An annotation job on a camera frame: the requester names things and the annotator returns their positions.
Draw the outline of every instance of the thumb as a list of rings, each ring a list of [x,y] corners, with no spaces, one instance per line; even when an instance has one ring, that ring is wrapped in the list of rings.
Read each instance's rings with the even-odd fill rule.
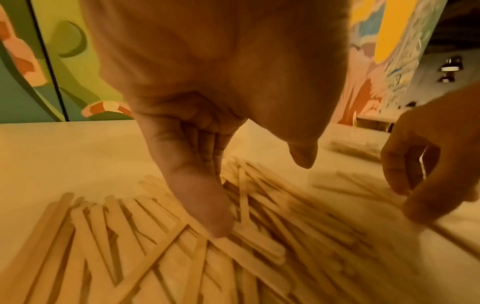
[[[193,152],[180,120],[138,113],[134,116],[174,196],[213,236],[227,236],[234,223],[230,200],[215,175]]]
[[[455,210],[479,181],[475,158],[440,156],[432,173],[411,193],[403,206],[406,217],[428,223]]]
[[[309,144],[288,144],[290,155],[295,163],[305,169],[310,169],[317,159],[319,150],[318,143],[315,141]]]

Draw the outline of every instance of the hand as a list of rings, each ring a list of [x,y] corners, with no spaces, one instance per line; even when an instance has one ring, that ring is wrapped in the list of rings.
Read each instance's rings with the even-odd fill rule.
[[[404,113],[395,124],[381,163],[392,189],[408,196],[408,218],[428,223],[463,201],[478,200],[479,96],[476,83]]]
[[[81,3],[101,74],[173,194],[215,236],[233,223],[222,151],[246,119],[313,165],[345,81],[348,0]]]

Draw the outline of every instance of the white table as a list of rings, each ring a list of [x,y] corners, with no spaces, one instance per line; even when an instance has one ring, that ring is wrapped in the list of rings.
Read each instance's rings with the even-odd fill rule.
[[[382,144],[385,132],[330,125],[320,145],[343,138]],[[44,207],[66,191],[102,202],[107,195],[133,197],[146,174],[160,175],[133,121],[0,125],[0,270],[15,255]],[[287,145],[254,123],[245,124],[225,157],[260,162],[309,189],[312,172],[354,171],[381,177],[379,164],[320,148],[311,171],[297,167]],[[480,221],[480,205],[455,212]],[[480,244],[480,225],[446,221]],[[445,304],[480,302],[480,263],[430,231],[421,237],[422,255]]]

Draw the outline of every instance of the black line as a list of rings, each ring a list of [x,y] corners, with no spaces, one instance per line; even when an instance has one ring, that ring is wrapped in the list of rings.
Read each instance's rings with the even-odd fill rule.
[[[54,69],[52,67],[52,63],[50,62],[49,53],[48,53],[47,47],[45,45],[44,39],[42,37],[42,32],[40,31],[40,26],[39,26],[39,23],[37,21],[37,16],[35,15],[34,6],[31,2],[31,0],[25,0],[25,1],[26,1],[27,6],[28,6],[28,10],[30,11],[31,19],[33,20],[33,26],[35,27],[36,34],[37,34],[38,39],[40,41],[41,51],[45,55],[46,66],[48,67],[48,72],[50,73],[51,81],[53,82],[53,87],[55,88],[55,92],[58,96],[58,101],[60,101],[61,111],[63,112],[63,116],[65,116],[65,121],[70,121],[69,115],[67,113],[67,109],[65,108],[64,100],[62,98],[62,93],[60,92],[59,84],[58,84],[57,79],[55,77],[55,73],[54,73]]]

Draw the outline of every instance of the pile of popsicle sticks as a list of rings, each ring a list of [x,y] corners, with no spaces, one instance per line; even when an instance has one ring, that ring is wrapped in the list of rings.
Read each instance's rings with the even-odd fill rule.
[[[151,176],[135,199],[64,194],[0,274],[0,302],[430,302],[414,262],[317,197],[241,160],[222,181],[236,222],[220,239]]]

